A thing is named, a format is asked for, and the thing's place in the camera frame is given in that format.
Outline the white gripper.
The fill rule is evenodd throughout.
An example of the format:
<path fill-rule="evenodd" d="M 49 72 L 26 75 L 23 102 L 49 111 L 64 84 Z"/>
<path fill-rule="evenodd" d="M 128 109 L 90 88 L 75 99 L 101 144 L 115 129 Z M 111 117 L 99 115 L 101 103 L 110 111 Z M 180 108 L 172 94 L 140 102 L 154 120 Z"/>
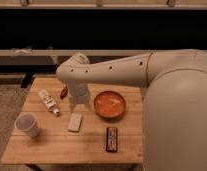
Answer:
<path fill-rule="evenodd" d="M 84 104 L 87 109 L 91 109 L 90 93 L 86 84 L 69 84 L 68 97 L 71 101 L 69 104 L 70 112 L 75 110 L 76 104 Z"/>

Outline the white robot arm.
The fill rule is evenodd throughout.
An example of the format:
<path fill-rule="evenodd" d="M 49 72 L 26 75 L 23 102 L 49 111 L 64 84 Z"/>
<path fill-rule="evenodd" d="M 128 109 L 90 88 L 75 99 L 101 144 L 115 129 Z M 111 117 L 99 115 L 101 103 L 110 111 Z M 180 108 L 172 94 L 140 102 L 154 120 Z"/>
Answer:
<path fill-rule="evenodd" d="M 92 64 L 75 54 L 56 71 L 72 103 L 89 83 L 142 87 L 145 171 L 207 171 L 207 52 L 149 52 Z"/>

